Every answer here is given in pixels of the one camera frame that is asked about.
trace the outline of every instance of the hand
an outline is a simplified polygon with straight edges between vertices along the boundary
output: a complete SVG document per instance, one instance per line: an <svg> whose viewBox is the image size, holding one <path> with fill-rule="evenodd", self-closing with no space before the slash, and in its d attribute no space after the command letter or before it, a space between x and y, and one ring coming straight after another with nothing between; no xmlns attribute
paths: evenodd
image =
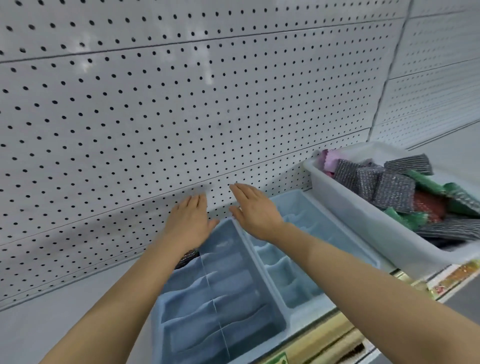
<svg viewBox="0 0 480 364"><path fill-rule="evenodd" d="M202 245L219 222L217 219L208 219L205 194L188 196L173 207L162 239L178 245L186 253Z"/></svg>
<svg viewBox="0 0 480 364"><path fill-rule="evenodd" d="M275 204L261 191L247 184L231 184L240 208L231 206L229 210L240 225L255 238L272 242L285 223Z"/></svg>

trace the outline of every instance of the blue plastic tray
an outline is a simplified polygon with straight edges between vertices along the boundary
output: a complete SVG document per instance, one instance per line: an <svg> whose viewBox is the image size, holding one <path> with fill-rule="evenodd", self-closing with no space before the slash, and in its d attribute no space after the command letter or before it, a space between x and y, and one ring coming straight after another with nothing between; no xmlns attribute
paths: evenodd
<svg viewBox="0 0 480 364"><path fill-rule="evenodd" d="M152 311L153 363L225 364L286 329L231 219L174 271Z"/></svg>
<svg viewBox="0 0 480 364"><path fill-rule="evenodd" d="M379 268L379 260L362 248L360 238L319 203L314 205L301 190L285 192L272 197L271 200L284 221L291 222L310 235ZM286 312L291 314L292 311L308 305L308 302L323 294L316 283L277 247L247 233L245 235L252 244L252 250L262 261L273 289L286 306Z"/></svg>

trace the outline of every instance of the yellow label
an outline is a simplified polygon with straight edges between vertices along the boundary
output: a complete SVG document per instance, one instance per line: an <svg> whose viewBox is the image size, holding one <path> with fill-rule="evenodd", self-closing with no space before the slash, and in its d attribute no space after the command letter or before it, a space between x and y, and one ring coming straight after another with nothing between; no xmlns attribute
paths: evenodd
<svg viewBox="0 0 480 364"><path fill-rule="evenodd" d="M280 353L275 358L270 359L268 362L264 364L288 364L287 354L285 352Z"/></svg>

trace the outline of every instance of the white plastic bin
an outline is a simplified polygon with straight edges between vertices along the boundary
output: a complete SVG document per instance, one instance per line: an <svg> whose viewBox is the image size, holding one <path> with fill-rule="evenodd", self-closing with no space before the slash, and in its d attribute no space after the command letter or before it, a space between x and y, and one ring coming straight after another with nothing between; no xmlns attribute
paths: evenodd
<svg viewBox="0 0 480 364"><path fill-rule="evenodd" d="M359 143L339 151L353 162L373 158L375 163L382 165L388 160L418 154L379 142ZM317 169L315 163L316 158L303 163L311 173L315 198L413 279L424 278L449 264L463 264L480 257L480 241L470 242L451 252L439 249L328 177ZM480 186L466 176L460 177L436 165L433 165L433 173L431 178L437 183L456 182L476 198L480 196Z"/></svg>

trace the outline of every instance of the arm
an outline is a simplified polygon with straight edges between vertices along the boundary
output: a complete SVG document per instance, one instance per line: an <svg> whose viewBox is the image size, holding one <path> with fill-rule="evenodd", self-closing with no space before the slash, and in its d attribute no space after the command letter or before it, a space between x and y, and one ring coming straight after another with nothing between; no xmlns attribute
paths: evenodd
<svg viewBox="0 0 480 364"><path fill-rule="evenodd" d="M156 241L40 364L125 363L175 265L218 224L206 207L204 194L175 205Z"/></svg>
<svg viewBox="0 0 480 364"><path fill-rule="evenodd" d="M230 186L230 210L258 239L290 256L394 363L480 363L480 327L389 274L284 223L254 187Z"/></svg>

